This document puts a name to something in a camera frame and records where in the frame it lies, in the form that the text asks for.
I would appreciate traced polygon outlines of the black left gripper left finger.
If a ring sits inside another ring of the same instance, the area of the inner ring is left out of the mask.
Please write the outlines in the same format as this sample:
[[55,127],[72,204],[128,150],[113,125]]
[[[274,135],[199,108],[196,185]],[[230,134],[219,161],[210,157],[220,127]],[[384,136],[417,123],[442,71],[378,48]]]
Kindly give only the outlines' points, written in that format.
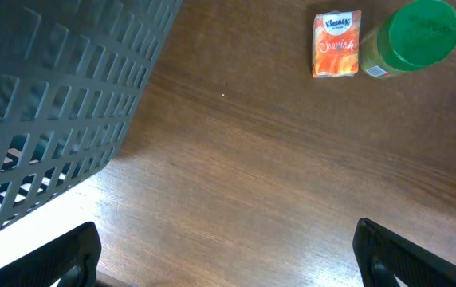
[[101,254],[96,225],[85,222],[0,269],[0,287],[96,284]]

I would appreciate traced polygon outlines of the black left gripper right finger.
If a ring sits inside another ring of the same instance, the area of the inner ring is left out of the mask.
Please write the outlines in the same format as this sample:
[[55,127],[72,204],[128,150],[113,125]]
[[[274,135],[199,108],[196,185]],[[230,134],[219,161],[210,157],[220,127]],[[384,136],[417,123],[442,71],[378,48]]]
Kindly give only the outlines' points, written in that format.
[[456,265],[368,218],[352,240],[365,286],[456,286]]

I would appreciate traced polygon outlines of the green lid jar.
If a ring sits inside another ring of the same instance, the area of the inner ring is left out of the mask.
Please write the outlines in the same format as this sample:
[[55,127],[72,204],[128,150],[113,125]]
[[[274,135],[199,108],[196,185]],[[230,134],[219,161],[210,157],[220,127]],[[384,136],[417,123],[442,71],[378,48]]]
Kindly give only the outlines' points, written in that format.
[[371,77],[396,77],[444,60],[455,47],[456,9],[445,1],[417,0],[363,37],[359,64]]

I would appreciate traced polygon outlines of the orange Kleenex tissue pack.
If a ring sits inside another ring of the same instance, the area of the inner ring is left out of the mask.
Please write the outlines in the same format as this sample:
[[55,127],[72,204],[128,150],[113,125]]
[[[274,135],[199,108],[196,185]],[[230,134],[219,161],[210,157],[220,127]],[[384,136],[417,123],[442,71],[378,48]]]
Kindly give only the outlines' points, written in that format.
[[351,77],[358,73],[361,16],[360,10],[315,16],[313,77]]

